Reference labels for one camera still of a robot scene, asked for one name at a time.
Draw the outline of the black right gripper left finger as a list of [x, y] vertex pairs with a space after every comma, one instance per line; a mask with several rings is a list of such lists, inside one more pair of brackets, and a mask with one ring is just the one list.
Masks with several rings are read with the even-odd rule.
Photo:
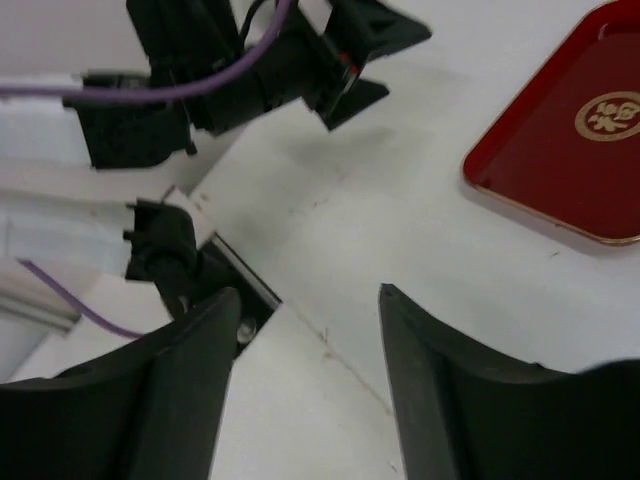
[[240, 314], [224, 289], [52, 378], [2, 385], [2, 478], [208, 478]]

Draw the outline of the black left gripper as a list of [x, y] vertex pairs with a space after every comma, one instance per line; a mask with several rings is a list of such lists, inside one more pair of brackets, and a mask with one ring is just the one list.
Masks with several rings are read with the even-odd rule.
[[[127, 12], [147, 56], [149, 75], [93, 73], [86, 87], [109, 90], [186, 85], [221, 72], [249, 50], [227, 1], [129, 1]], [[394, 55], [432, 37], [430, 27], [380, 1], [345, 1], [345, 50], [355, 63]], [[98, 170], [146, 169], [180, 151], [197, 152], [193, 131], [224, 134], [298, 98], [328, 131], [390, 93], [359, 79], [346, 92], [349, 66], [297, 6], [269, 49], [247, 72], [223, 87], [186, 99], [104, 103], [64, 99], [79, 118], [91, 165]]]

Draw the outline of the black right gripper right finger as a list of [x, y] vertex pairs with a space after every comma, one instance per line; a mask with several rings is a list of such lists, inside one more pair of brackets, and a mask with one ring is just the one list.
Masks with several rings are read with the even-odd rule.
[[494, 350], [392, 284], [379, 315], [409, 479], [635, 479], [639, 363], [576, 373]]

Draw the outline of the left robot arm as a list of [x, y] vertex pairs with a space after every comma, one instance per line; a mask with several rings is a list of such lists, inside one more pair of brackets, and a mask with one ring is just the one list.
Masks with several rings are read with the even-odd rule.
[[137, 212], [130, 280], [159, 288], [171, 314], [218, 290], [240, 293], [238, 343], [247, 345], [272, 307], [221, 250], [188, 245], [192, 224], [146, 189], [164, 166], [172, 190], [193, 190], [249, 123], [302, 101], [334, 130], [385, 98], [366, 65], [429, 40], [431, 28], [381, 1], [331, 1], [314, 24], [297, 1], [279, 1], [257, 43], [247, 40], [259, 4], [237, 22], [227, 1], [130, 1], [126, 5], [149, 72], [83, 74], [77, 88], [7, 86], [5, 107], [38, 114], [54, 107], [52, 130], [35, 124], [18, 154], [1, 156], [1, 192], [75, 203], [129, 203]]

